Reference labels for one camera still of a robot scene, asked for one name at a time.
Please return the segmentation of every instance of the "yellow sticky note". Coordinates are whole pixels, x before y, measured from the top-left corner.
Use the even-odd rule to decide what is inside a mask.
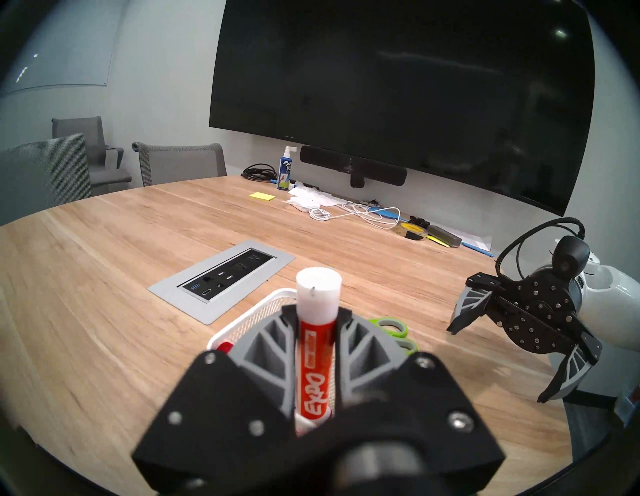
[[[275,196],[273,196],[273,195],[267,195],[266,193],[260,193],[260,192],[256,192],[256,193],[254,193],[252,195],[249,195],[249,196],[252,197],[252,198],[258,198],[258,200],[267,200],[267,201],[272,200],[272,199],[275,198]]]
[[[433,237],[431,234],[427,235],[427,239],[435,241],[436,243],[441,244],[442,246],[446,246],[447,248],[451,248],[447,243],[445,243],[444,241],[439,240],[437,237]]]

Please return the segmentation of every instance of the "scissors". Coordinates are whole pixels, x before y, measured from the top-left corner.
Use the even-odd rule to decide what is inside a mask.
[[[384,329],[384,331],[389,334],[396,342],[396,344],[404,349],[404,352],[407,355],[411,355],[418,351],[418,345],[415,341],[407,338],[407,334],[409,332],[409,327],[402,322],[400,319],[396,319],[395,317],[379,317],[377,319],[369,319],[369,322],[375,324],[376,326]],[[394,329],[387,329],[383,326],[394,327]]]

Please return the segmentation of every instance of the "gray mesh chair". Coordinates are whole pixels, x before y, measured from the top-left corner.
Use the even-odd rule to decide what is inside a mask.
[[[82,134],[0,151],[0,225],[90,196]]]
[[[131,174],[120,168],[124,149],[108,147],[104,144],[102,132],[102,117],[88,117],[82,119],[51,119],[53,124],[53,138],[62,138],[70,134],[82,133],[86,140],[86,158],[89,162],[89,180],[91,186],[103,186],[117,182],[131,182]],[[105,161],[107,150],[118,152],[118,162],[115,169],[107,169]]]
[[[157,147],[136,141],[131,143],[131,148],[138,152],[144,186],[227,175],[219,143],[201,147]]]

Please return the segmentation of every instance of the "wall-mounted tv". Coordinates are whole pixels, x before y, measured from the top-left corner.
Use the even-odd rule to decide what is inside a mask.
[[[209,125],[564,214],[593,106],[572,1],[227,0]]]

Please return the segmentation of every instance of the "whiteboard cleaner spray bottle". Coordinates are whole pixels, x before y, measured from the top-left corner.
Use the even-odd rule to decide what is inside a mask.
[[[280,159],[280,171],[278,172],[278,189],[289,190],[291,176],[291,152],[297,152],[296,147],[285,147],[284,155]]]

